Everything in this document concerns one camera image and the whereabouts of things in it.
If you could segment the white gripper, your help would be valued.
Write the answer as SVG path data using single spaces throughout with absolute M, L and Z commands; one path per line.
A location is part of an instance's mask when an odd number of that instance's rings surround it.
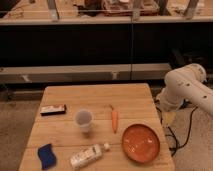
M 165 111 L 162 113 L 163 126 L 169 127 L 175 119 L 175 110 L 178 110 L 183 104 L 183 100 L 175 95 L 171 95 L 167 89 L 163 89 L 158 95 L 157 99 L 160 103 L 160 108 Z

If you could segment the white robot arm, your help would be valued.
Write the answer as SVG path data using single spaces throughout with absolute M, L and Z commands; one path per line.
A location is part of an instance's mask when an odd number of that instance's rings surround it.
M 203 84 L 206 79 L 206 70 L 197 63 L 173 69 L 165 75 L 165 87 L 157 95 L 164 127 L 171 125 L 185 100 L 213 116 L 213 89 Z

